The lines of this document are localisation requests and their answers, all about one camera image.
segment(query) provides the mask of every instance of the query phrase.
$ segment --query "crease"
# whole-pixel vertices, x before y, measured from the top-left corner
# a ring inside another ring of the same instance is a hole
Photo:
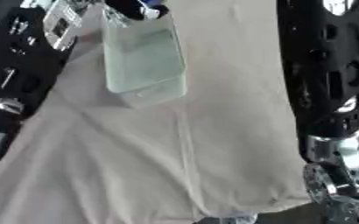
[[[189,120],[187,116],[187,110],[185,109],[182,113],[172,110],[176,115],[175,125],[177,127],[177,136],[180,142],[180,152],[182,158],[182,165],[186,176],[186,184],[188,190],[189,200],[192,205],[193,218],[200,218],[200,213],[208,214],[205,205],[205,200],[201,192],[201,179],[200,173],[198,172],[198,166],[196,163],[194,140],[192,138],[191,130],[189,127]]]
[[[78,138],[76,137],[75,138],[75,141],[79,143],[80,148],[82,148],[82,150],[84,150],[85,152],[87,152],[87,155],[88,155],[88,160],[92,160],[93,161],[93,164],[94,166],[101,170],[102,168],[98,165],[99,163],[97,163],[95,157],[93,157],[90,153],[89,153],[89,150],[87,150],[87,148],[85,147],[85,144]],[[100,184],[102,186],[101,190],[103,190],[103,193],[104,195],[108,195],[107,194],[107,188],[105,185],[103,185],[103,177],[102,177],[102,174],[99,172],[98,173],[98,176],[99,176],[99,179],[100,179]],[[84,217],[86,217],[86,221],[88,221],[88,223],[90,224],[98,224],[99,221],[95,221],[95,218],[94,218],[94,215],[93,214],[90,214],[89,212],[89,209],[88,209],[88,199],[85,199],[85,197],[83,197],[82,194],[79,194],[79,193],[83,193],[84,192],[84,188],[81,187],[81,183],[79,183],[79,181],[69,181],[69,179],[67,178],[67,183],[69,185],[69,187],[71,189],[73,189],[72,193],[73,193],[73,196],[74,198],[78,201],[78,207],[80,208],[80,210],[82,210],[83,214],[84,214]]]

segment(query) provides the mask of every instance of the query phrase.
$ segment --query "beige cloth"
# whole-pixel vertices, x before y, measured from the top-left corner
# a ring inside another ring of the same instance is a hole
[[[309,201],[275,1],[170,4],[187,96],[124,107],[104,87],[93,10],[45,105],[0,164],[0,224],[188,224]]]

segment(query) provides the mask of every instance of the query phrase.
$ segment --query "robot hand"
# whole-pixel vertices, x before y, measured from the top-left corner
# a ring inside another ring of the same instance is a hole
[[[278,25],[307,190],[335,221],[357,222],[359,0],[278,0]]]
[[[53,87],[94,3],[25,0],[0,21],[0,161]]]

